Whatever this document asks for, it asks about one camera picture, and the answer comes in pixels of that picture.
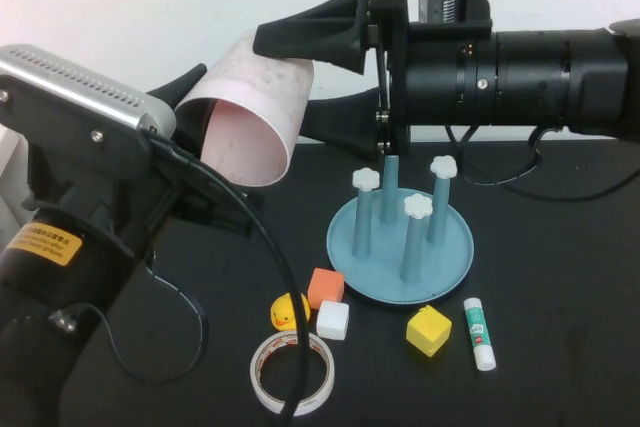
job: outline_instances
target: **green label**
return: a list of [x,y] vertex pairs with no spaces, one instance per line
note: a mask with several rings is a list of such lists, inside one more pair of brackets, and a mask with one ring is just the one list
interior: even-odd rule
[[471,336],[471,345],[491,345],[487,322],[484,320],[484,312],[478,307],[467,310],[467,325]]

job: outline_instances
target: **black cable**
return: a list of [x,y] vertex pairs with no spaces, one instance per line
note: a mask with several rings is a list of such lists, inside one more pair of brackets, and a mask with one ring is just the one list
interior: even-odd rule
[[[464,133],[464,135],[462,136],[460,141],[456,140],[455,136],[453,135],[453,131],[451,130],[451,126],[446,125],[445,126],[445,130],[447,132],[447,136],[449,137],[449,141],[451,142],[451,144],[456,149],[456,164],[458,166],[458,171],[459,171],[460,176],[462,177],[462,179],[467,184],[476,185],[478,187],[495,187],[495,186],[498,186],[498,185],[503,185],[503,184],[508,184],[508,183],[514,182],[514,181],[524,177],[525,175],[530,174],[534,170],[536,170],[540,166],[540,163],[542,162],[542,155],[540,154],[540,142],[542,141],[542,137],[544,137],[544,135],[547,132],[549,132],[550,130],[555,130],[555,129],[547,129],[547,128],[542,128],[542,127],[538,127],[536,129],[534,129],[531,132],[531,135],[529,136],[529,140],[527,142],[529,144],[529,148],[533,152],[533,157],[522,168],[518,169],[513,174],[511,174],[511,175],[509,175],[507,177],[504,177],[504,178],[502,178],[500,180],[491,179],[491,177],[489,177],[487,174],[485,174],[473,162],[465,160],[464,147],[471,140],[471,138],[474,136],[474,134],[478,131],[478,126],[477,125],[473,125],[473,126],[469,127],[469,129]],[[475,170],[477,173],[479,173],[481,176],[485,177],[488,180],[486,182],[480,182],[480,181],[472,180],[466,174],[465,167],[467,165],[469,167],[471,167],[473,170]]]
[[209,339],[209,324],[207,322],[207,316],[204,312],[204,309],[200,306],[198,301],[193,297],[189,296],[188,294],[186,294],[184,291],[178,288],[176,284],[174,284],[173,282],[170,282],[166,277],[163,277],[158,272],[158,270],[155,267],[155,262],[154,262],[155,252],[153,250],[150,251],[150,254],[147,255],[147,258],[145,260],[146,260],[145,263],[146,263],[147,271],[153,276],[153,278],[156,281],[161,282],[167,287],[173,289],[180,297],[182,297],[185,303],[194,311],[194,313],[196,314],[196,317],[198,318],[199,327],[200,327],[200,333],[199,333],[200,338],[198,341],[198,348],[196,349],[196,352],[193,358],[191,359],[191,361],[189,362],[189,364],[177,374],[174,374],[165,379],[156,380],[156,379],[149,379],[140,374],[137,374],[133,369],[131,369],[129,365],[127,365],[127,363],[122,358],[122,354],[120,353],[120,349],[118,348],[118,344],[116,343],[115,336],[113,335],[113,329],[111,327],[111,323],[109,322],[109,319],[107,318],[106,314],[102,312],[102,310],[100,310],[99,307],[93,304],[90,304],[88,302],[78,302],[78,303],[63,307],[58,311],[61,313],[64,313],[65,311],[73,310],[74,311],[73,313],[76,315],[78,314],[78,312],[82,312],[86,310],[93,312],[95,315],[97,315],[100,318],[100,320],[104,324],[105,329],[107,330],[107,337],[109,338],[109,344],[111,344],[111,351],[113,352],[113,356],[116,358],[116,361],[118,362],[118,364],[120,365],[120,368],[124,371],[124,373],[127,374],[127,376],[131,377],[132,379],[146,385],[154,385],[154,386],[166,385],[183,378],[184,376],[189,374],[193,369],[195,369],[197,365],[200,363],[207,348],[207,343]]
[[287,262],[282,250],[265,227],[264,222],[261,220],[260,213],[250,202],[247,201],[245,195],[237,187],[231,184],[211,167],[200,162],[189,152],[178,147],[174,142],[150,132],[145,132],[145,135],[154,148],[156,155],[161,156],[161,158],[164,158],[168,162],[185,168],[185,173],[192,174],[194,172],[198,172],[202,178],[207,181],[207,183],[215,185],[218,189],[228,195],[236,204],[238,204],[247,217],[249,217],[253,225],[255,225],[256,229],[269,247],[269,250],[271,250],[276,261],[276,266],[280,271],[286,288],[291,296],[293,313],[296,319],[298,344],[300,345],[299,364],[294,385],[289,396],[285,400],[284,406],[279,415],[283,425],[290,425],[296,408],[304,395],[309,370],[309,350],[311,348],[309,345],[309,325],[307,324],[304,307],[302,305],[302,293],[298,288],[291,266]]
[[[462,159],[464,161],[464,163],[466,163],[469,167],[471,167],[477,173],[479,173],[480,175],[482,175],[486,179],[491,179],[491,176],[489,174],[484,172],[482,169],[480,169],[474,163],[470,162],[469,160],[464,159],[464,157],[463,157],[463,154],[464,154],[464,143],[463,143],[463,140],[466,143],[471,138],[471,136],[473,136],[475,131],[478,130],[477,127],[476,126],[470,127],[469,130],[467,130],[467,132],[463,135],[462,139],[459,142],[456,140],[455,136],[453,135],[453,131],[451,130],[450,126],[448,126],[448,125],[445,126],[445,130],[447,132],[447,136],[449,137],[449,141],[451,143],[451,146],[453,147],[454,151],[456,152],[456,164],[459,164],[458,165],[458,170],[461,170],[462,162],[459,163],[459,159]],[[638,177],[640,177],[640,168],[638,168],[637,170],[633,171],[630,175],[628,175],[627,177],[623,178],[620,182],[617,182],[616,184],[612,185],[611,187],[607,187],[606,189],[604,189],[604,190],[602,190],[600,192],[595,192],[593,194],[588,194],[588,195],[583,195],[583,196],[578,196],[578,197],[553,197],[553,196],[548,196],[548,195],[536,194],[535,192],[527,192],[527,191],[524,191],[524,190],[517,189],[517,188],[513,187],[512,185],[506,185],[507,184],[506,182],[502,182],[502,183],[487,183],[487,184],[473,184],[473,183],[471,183],[471,184],[472,185],[489,185],[489,186],[497,185],[497,186],[502,187],[507,192],[511,192],[513,194],[520,195],[520,196],[528,198],[528,199],[540,200],[540,201],[543,201],[543,202],[555,202],[555,203],[569,203],[569,204],[571,204],[571,203],[580,203],[580,202],[591,202],[593,200],[601,199],[603,197],[611,195],[611,194],[617,192],[618,190],[626,187],[631,182],[636,180]],[[463,176],[463,180],[465,182],[467,182],[467,179],[464,176]]]

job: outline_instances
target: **blue base plate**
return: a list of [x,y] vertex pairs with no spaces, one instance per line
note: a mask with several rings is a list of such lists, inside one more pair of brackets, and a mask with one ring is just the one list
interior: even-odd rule
[[344,274],[345,282],[361,294],[387,304],[422,304],[437,299],[464,279],[473,261],[471,230],[458,211],[449,206],[446,239],[442,245],[427,242],[425,229],[420,282],[405,284],[400,279],[409,224],[404,199],[413,194],[432,197],[418,190],[398,189],[398,218],[394,224],[384,224],[380,221],[382,191],[374,192],[371,255],[367,259],[356,259],[351,253],[357,199],[338,211],[327,234],[329,259],[333,267]]

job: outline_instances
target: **white cube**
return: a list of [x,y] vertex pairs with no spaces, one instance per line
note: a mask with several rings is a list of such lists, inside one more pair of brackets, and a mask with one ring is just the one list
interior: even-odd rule
[[349,306],[342,302],[323,300],[318,311],[316,331],[324,339],[344,340],[349,324]]

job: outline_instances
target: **white flower cap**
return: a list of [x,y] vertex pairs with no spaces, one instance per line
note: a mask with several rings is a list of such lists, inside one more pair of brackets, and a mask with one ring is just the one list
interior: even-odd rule
[[369,167],[356,170],[353,173],[353,186],[363,192],[370,192],[380,187],[380,172],[371,170]]
[[431,162],[431,172],[436,174],[439,179],[453,179],[458,175],[456,159],[450,155],[436,157]]
[[414,219],[424,219],[433,213],[431,198],[421,194],[413,194],[404,199],[404,213]]

